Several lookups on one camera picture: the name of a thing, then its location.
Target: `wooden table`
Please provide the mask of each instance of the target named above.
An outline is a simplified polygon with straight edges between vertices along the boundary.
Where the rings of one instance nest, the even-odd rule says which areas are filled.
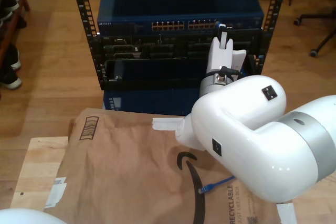
[[[11,208],[43,211],[67,146],[67,136],[30,140]]]

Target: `white object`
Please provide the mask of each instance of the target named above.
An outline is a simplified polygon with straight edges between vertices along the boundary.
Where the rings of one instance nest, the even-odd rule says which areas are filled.
[[[262,92],[268,86],[277,94],[270,101]],[[272,122],[285,111],[283,88],[269,77],[246,77],[196,101],[190,118],[198,141],[181,139],[183,131],[191,131],[186,124],[176,139],[193,148],[201,143],[259,197],[286,202],[335,171],[335,104],[336,95],[321,98],[295,111],[303,121],[290,119],[289,113]],[[213,140],[221,145],[221,156]]]
[[[208,54],[208,65],[206,68],[207,73],[218,71],[223,66],[239,71],[241,70],[244,59],[246,57],[246,50],[233,50],[232,39],[229,39],[226,47],[223,49],[220,47],[222,44],[225,43],[220,43],[217,37],[213,38]]]
[[[31,209],[11,208],[0,210],[1,224],[66,224],[60,219]]]
[[[157,131],[175,131],[183,118],[153,118],[153,129]]]
[[[62,199],[67,183],[64,183],[66,177],[55,178],[51,188],[45,208],[54,207]]]
[[[293,203],[277,204],[281,224],[298,224]]]

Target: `black rack rail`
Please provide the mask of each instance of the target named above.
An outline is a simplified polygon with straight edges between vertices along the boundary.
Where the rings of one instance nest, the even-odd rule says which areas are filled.
[[[76,0],[80,16],[82,19],[83,27],[87,36],[87,41],[90,47],[94,67],[96,69],[97,77],[102,90],[111,87],[111,79],[107,76],[105,69],[106,50],[104,49],[104,38],[101,38],[97,33],[96,26],[92,16],[92,10],[89,0]],[[282,0],[270,0],[264,29],[260,31],[259,35],[248,29],[232,30],[228,33],[228,37],[237,36],[253,36],[258,39],[251,39],[250,43],[253,50],[248,52],[247,59],[249,61],[248,72],[249,74],[261,74],[266,60],[267,51],[273,36],[274,28],[279,16]]]

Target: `shoe rack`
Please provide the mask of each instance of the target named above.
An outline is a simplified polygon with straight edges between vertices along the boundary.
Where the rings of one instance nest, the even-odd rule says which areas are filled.
[[[29,4],[27,0],[19,0],[19,8],[13,12],[12,18],[8,22],[4,22],[3,26],[0,28],[0,67],[4,61],[8,45],[13,39],[15,33],[16,25],[19,20],[20,14],[23,7],[26,11],[29,11]]]

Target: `robotic arm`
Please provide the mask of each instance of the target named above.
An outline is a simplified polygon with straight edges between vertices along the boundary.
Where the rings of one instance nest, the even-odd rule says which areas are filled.
[[[209,62],[244,54],[232,50],[232,40],[225,49],[216,46],[220,54],[213,54],[213,44]],[[233,61],[217,68],[232,68]],[[205,85],[207,78],[212,82]],[[260,198],[289,201],[336,170],[336,95],[283,115],[286,95],[277,81],[250,76],[231,83],[214,73],[202,81],[201,96],[176,139],[207,150]]]

